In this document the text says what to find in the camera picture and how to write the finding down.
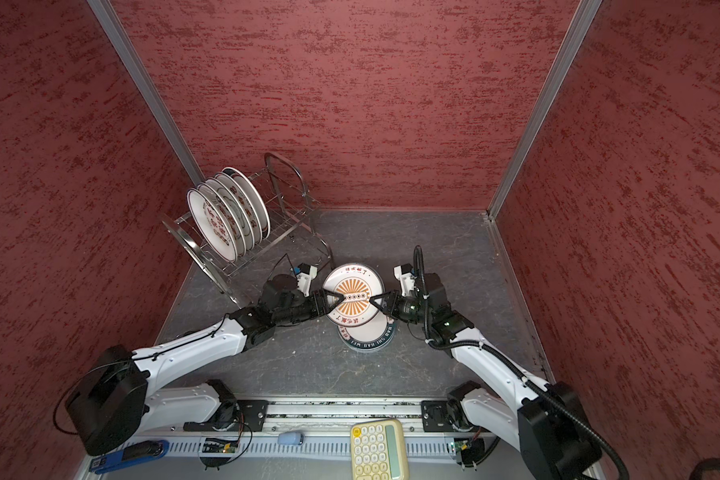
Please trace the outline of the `stainless steel dish rack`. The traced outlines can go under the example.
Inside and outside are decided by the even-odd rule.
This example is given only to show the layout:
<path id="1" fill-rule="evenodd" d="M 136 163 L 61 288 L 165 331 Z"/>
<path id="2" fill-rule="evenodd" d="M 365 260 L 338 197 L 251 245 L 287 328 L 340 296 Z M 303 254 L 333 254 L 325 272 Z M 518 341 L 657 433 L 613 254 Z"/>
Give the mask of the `stainless steel dish rack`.
<path id="1" fill-rule="evenodd" d="M 317 266 L 319 273 L 335 266 L 332 248 L 317 229 L 320 202 L 313 197 L 306 177 L 293 161 L 280 153 L 269 151 L 264 154 L 264 166 L 260 170 L 246 174 L 239 168 L 235 169 L 253 182 L 269 213 L 270 234 L 258 246 L 254 244 L 243 207 L 215 179 L 215 175 L 222 170 L 192 188 L 207 185 L 220 197 L 238 251 L 234 261 L 225 261 L 211 248 L 198 229 L 188 202 L 187 213 L 177 218 L 165 214 L 161 216 L 162 226 L 218 293 L 237 306 L 248 304 L 250 297 L 248 288 L 243 285 L 243 272 L 279 247 L 284 249 L 284 262 L 294 269 L 298 262 L 294 259 L 292 248 L 286 245 L 288 242 L 295 244 L 295 250 L 309 251 L 310 254 L 303 261 Z"/>

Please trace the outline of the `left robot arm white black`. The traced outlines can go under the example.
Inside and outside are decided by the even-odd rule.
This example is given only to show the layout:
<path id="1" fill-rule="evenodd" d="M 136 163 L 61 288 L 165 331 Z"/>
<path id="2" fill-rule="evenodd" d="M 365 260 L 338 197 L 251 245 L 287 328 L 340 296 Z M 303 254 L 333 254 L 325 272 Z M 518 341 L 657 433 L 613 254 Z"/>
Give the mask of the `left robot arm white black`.
<path id="1" fill-rule="evenodd" d="M 73 433 L 86 453 L 109 453 L 157 428 L 231 422 L 236 400 L 221 381 L 185 388 L 171 382 L 263 343 L 280 326 L 326 316 L 345 298 L 325 289 L 308 292 L 308 285 L 306 277 L 280 274 L 265 283 L 257 302 L 205 329 L 135 351 L 121 345 L 105 350 L 64 396 Z"/>

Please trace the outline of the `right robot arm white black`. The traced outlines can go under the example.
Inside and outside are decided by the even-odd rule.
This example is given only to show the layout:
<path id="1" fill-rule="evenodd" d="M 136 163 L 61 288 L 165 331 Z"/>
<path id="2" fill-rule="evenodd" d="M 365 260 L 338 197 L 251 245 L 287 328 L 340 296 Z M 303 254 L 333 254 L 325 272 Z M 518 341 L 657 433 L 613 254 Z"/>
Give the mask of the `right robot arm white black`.
<path id="1" fill-rule="evenodd" d="M 369 298 L 380 313 L 423 327 L 427 345 L 448 354 L 486 385 L 458 396 L 462 415 L 515 448 L 536 479 L 582 479 L 605 447 L 573 390 L 549 384 L 490 343 L 454 310 L 435 274 L 409 276 L 405 292 Z"/>

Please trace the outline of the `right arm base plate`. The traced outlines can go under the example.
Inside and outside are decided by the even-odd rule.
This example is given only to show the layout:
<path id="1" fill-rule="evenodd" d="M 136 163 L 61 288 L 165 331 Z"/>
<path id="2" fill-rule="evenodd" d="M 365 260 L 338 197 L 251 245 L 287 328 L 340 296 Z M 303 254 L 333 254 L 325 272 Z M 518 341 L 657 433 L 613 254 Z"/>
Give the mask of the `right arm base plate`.
<path id="1" fill-rule="evenodd" d="M 424 400 L 420 403 L 423 430 L 427 433 L 454 432 L 447 400 Z"/>

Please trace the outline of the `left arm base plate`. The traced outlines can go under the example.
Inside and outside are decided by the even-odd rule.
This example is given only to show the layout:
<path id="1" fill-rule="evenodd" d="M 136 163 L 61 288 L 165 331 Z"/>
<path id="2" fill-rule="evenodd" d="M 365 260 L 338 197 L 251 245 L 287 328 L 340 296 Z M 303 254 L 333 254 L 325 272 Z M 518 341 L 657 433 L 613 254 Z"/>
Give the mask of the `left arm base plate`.
<path id="1" fill-rule="evenodd" d="M 267 400 L 237 400 L 235 404 L 224 402 L 209 420 L 204 422 L 185 422 L 185 432 L 237 432 L 247 429 L 261 432 L 270 402 Z"/>

